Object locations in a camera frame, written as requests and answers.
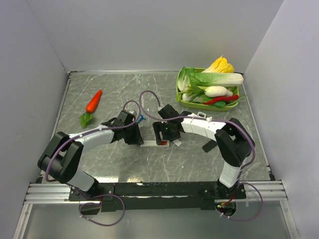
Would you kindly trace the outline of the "toy napa cabbage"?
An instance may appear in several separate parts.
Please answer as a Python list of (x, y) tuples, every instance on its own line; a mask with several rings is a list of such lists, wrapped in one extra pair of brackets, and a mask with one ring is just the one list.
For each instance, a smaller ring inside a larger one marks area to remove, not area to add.
[(186, 92), (193, 82), (197, 86), (237, 87), (243, 84), (244, 78), (239, 73), (203, 73), (202, 68), (183, 67), (177, 77), (177, 92)]

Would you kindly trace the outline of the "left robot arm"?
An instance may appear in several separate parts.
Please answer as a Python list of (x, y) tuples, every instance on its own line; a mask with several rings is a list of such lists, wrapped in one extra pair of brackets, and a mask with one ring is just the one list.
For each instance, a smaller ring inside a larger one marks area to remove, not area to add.
[(61, 184), (77, 188), (87, 200), (95, 199), (101, 190), (97, 179), (79, 169), (84, 152), (103, 144), (124, 140), (128, 145), (142, 145), (136, 112), (120, 111), (116, 118), (82, 133), (57, 132), (44, 150), (37, 166)]

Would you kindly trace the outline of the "green toy bok choy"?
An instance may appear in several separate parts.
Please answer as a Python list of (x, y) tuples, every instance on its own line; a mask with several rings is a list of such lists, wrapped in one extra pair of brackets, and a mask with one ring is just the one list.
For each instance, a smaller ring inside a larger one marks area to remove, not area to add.
[(187, 102), (194, 102), (194, 100), (203, 95), (204, 90), (200, 89), (199, 87), (189, 87), (187, 90), (183, 92), (178, 92), (176, 95), (176, 101), (187, 101)]

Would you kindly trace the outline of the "green plastic basket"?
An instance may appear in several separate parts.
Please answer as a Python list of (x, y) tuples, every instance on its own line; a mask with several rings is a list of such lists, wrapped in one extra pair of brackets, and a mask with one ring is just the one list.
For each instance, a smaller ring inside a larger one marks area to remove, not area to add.
[[(197, 85), (195, 85), (193, 82), (191, 82), (191, 86), (190, 87), (196, 87)], [(207, 87), (201, 87), (201, 86), (197, 86), (202, 90), (205, 90)], [(233, 95), (238, 95), (239, 99), (235, 100), (235, 101), (231, 101), (231, 102), (226, 102), (226, 106), (219, 109), (217, 107), (214, 107), (213, 104), (212, 105), (204, 105), (204, 102), (208, 102), (214, 98), (211, 97), (207, 97), (205, 94), (197, 97), (194, 102), (187, 102), (187, 101), (179, 101), (179, 103), (187, 108), (191, 108), (191, 109), (197, 109), (197, 110), (206, 110), (206, 111), (220, 111), (220, 112), (225, 112), (225, 111), (229, 111), (231, 109), (233, 109), (234, 107), (236, 107), (239, 103), (239, 101), (243, 98), (245, 98), (245, 95), (240, 95), (239, 94), (239, 86), (237, 87), (225, 87), (228, 90), (233, 92)]]

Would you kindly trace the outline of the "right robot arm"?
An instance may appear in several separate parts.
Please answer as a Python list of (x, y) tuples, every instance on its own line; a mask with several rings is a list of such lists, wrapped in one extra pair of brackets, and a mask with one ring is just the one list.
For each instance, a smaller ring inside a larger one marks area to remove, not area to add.
[(171, 105), (159, 110), (160, 121), (153, 123), (157, 144), (174, 141), (181, 133), (193, 133), (210, 139), (224, 159), (222, 173), (216, 182), (217, 193), (229, 198), (239, 188), (243, 164), (255, 150), (255, 142), (236, 118), (215, 121), (206, 115), (189, 111), (178, 113)]

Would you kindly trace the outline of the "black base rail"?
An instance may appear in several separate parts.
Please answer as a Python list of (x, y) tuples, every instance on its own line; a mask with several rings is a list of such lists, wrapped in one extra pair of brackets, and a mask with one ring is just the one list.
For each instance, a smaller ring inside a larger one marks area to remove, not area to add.
[(220, 182), (99, 183), (90, 192), (71, 189), (69, 201), (99, 203), (102, 212), (117, 210), (215, 210), (218, 201), (246, 198), (244, 186), (226, 188)]

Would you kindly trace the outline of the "small white remote control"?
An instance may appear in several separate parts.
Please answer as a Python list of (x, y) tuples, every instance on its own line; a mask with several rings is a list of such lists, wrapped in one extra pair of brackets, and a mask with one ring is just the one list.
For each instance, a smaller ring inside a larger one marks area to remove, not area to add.
[(198, 117), (202, 117), (202, 118), (206, 118), (206, 113), (198, 112), (198, 113), (197, 113), (197, 116), (198, 116)]

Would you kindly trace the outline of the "yellow toy cabbage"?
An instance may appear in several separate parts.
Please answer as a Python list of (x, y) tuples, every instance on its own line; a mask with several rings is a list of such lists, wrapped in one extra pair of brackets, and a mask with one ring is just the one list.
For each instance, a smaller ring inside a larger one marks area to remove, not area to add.
[(232, 64), (228, 63), (227, 59), (221, 55), (216, 59), (203, 73), (234, 73), (235, 69)]

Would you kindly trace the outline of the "white remote battery cover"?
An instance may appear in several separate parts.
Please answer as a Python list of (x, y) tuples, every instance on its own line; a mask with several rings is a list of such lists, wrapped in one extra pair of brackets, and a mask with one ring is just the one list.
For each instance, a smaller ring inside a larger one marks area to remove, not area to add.
[(182, 142), (178, 139), (172, 141), (176, 146), (180, 146)]

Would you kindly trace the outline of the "orange toy carrot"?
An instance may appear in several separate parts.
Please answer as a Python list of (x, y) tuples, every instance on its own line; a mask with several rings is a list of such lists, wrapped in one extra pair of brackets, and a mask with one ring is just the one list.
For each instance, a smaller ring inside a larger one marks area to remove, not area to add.
[(85, 113), (83, 113), (79, 119), (80, 119), (80, 126), (82, 128), (85, 128), (87, 124), (93, 119), (93, 113), (95, 112), (100, 98), (102, 96), (103, 91), (99, 90), (95, 96), (91, 99), (91, 101), (88, 103), (85, 109)]

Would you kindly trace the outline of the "white remote control body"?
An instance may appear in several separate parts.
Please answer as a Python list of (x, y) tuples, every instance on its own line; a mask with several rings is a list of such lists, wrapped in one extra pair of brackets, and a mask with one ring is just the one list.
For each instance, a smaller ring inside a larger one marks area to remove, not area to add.
[(140, 145), (140, 147), (169, 147), (168, 141), (167, 145), (161, 145), (161, 142), (157, 143), (156, 140), (144, 140), (144, 143)]

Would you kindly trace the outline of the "green toy pepper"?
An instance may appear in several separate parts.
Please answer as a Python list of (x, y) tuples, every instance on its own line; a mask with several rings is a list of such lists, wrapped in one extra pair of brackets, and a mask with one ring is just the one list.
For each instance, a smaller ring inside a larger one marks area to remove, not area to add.
[(217, 107), (219, 109), (223, 108), (226, 106), (226, 102), (225, 101), (217, 101), (213, 104), (214, 107)]

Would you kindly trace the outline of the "red toy chili pepper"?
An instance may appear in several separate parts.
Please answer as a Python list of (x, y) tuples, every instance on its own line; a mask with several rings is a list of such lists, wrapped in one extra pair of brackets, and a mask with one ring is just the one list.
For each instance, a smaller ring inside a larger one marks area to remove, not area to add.
[(226, 96), (222, 96), (222, 97), (216, 97), (208, 102), (204, 102), (203, 104), (204, 105), (212, 105), (216, 102), (220, 102), (220, 101), (224, 101), (224, 102), (231, 102), (231, 101), (235, 101), (235, 100), (238, 100), (239, 99), (239, 96), (238, 95), (233, 95), (233, 96), (229, 96), (229, 97), (226, 97)]

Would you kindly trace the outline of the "white toy radish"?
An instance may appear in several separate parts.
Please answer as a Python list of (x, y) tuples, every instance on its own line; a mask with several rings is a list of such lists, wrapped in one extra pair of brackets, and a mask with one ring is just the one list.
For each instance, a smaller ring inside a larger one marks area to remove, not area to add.
[(222, 86), (210, 86), (210, 87), (207, 87), (204, 90), (204, 94), (207, 97), (211, 97), (211, 98), (222, 97), (222, 96), (226, 96), (226, 97), (233, 96), (233, 92), (232, 91), (230, 91), (227, 88), (222, 87)]

